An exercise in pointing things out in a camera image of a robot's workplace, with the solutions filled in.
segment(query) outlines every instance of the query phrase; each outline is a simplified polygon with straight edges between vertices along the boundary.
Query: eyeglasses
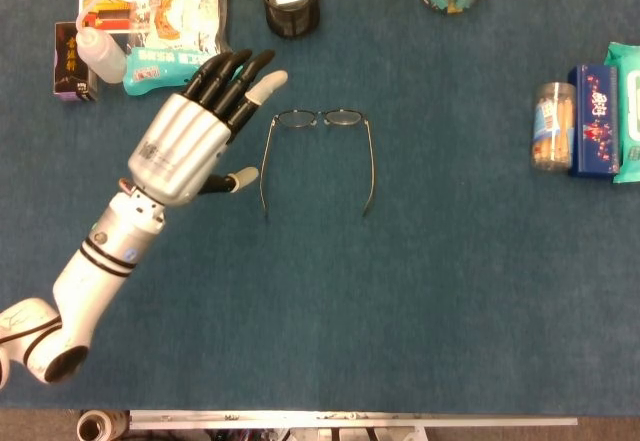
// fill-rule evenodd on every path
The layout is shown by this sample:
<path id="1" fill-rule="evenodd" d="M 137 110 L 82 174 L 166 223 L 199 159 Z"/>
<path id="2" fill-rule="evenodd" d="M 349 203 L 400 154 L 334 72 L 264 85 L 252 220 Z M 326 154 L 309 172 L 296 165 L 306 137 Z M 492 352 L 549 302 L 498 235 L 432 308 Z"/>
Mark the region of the eyeglasses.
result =
<path id="1" fill-rule="evenodd" d="M 327 126 L 355 126 L 362 122 L 367 128 L 367 137 L 369 139 L 369 157 L 371 159 L 371 189 L 369 191 L 369 198 L 364 205 L 362 216 L 365 216 L 371 207 L 373 201 L 373 193 L 376 186 L 376 167 L 373 157 L 373 141 L 371 139 L 371 122 L 359 111 L 352 109 L 335 109 L 333 111 L 315 113 L 313 111 L 293 109 L 291 111 L 285 111 L 284 113 L 277 114 L 271 120 L 271 126 L 269 126 L 269 134 L 267 135 L 267 144 L 264 148 L 264 156 L 262 157 L 262 168 L 260 169 L 260 199 L 262 200 L 262 208 L 264 209 L 264 215 L 266 216 L 267 201 L 264 196 L 264 176 L 267 167 L 267 159 L 269 157 L 269 148 L 271 147 L 271 136 L 273 130 L 277 124 L 281 124 L 286 128 L 311 128 L 316 125 L 318 121 L 318 115 L 322 116 L 324 124 Z"/>

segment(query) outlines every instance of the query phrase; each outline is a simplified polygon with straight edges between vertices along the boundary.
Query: white squeeze bottle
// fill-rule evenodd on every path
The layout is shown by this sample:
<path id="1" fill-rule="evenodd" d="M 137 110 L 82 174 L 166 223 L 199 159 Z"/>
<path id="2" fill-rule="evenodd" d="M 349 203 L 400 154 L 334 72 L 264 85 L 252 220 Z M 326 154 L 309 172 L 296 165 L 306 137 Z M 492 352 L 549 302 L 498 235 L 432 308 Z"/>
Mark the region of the white squeeze bottle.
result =
<path id="1" fill-rule="evenodd" d="M 104 82 L 118 84 L 122 82 L 127 72 L 124 51 L 109 33 L 82 26 L 85 16 L 98 1 L 100 0 L 91 1 L 76 19 L 78 54 L 87 63 L 89 69 L 101 77 Z"/>

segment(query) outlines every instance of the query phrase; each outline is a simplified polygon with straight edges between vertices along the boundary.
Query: snack bag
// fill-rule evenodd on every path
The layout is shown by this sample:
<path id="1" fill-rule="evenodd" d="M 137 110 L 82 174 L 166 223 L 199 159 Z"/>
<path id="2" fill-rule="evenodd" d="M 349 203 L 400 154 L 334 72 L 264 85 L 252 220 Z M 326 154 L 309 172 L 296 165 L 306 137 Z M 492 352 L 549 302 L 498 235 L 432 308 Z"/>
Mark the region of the snack bag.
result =
<path id="1" fill-rule="evenodd" d="M 127 93 L 183 86 L 207 59 L 227 51 L 226 11 L 227 0 L 134 0 Z"/>
<path id="2" fill-rule="evenodd" d="M 622 164 L 614 183 L 640 181 L 640 46 L 611 43 L 604 64 L 618 68 Z"/>

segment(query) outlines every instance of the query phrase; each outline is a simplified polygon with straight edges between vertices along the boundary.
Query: metal bar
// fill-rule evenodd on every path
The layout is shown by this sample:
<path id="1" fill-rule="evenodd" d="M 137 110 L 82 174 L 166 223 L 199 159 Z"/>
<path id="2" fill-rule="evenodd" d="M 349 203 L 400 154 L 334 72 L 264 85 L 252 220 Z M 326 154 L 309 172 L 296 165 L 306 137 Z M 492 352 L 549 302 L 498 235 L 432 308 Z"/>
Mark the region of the metal bar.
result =
<path id="1" fill-rule="evenodd" d="M 285 429 L 376 427 L 577 426 L 578 418 L 434 416 L 312 411 L 156 411 L 134 410 L 130 429 Z"/>

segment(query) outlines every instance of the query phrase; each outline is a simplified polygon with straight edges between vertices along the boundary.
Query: blue box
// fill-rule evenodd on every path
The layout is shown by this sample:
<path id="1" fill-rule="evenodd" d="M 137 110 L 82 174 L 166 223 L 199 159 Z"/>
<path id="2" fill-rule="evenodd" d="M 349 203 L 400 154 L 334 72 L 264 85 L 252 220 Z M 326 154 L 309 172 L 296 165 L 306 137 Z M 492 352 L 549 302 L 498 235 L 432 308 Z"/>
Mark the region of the blue box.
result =
<path id="1" fill-rule="evenodd" d="M 611 178 L 620 170 L 618 70 L 580 65 L 569 73 L 576 87 L 576 128 L 571 175 Z"/>

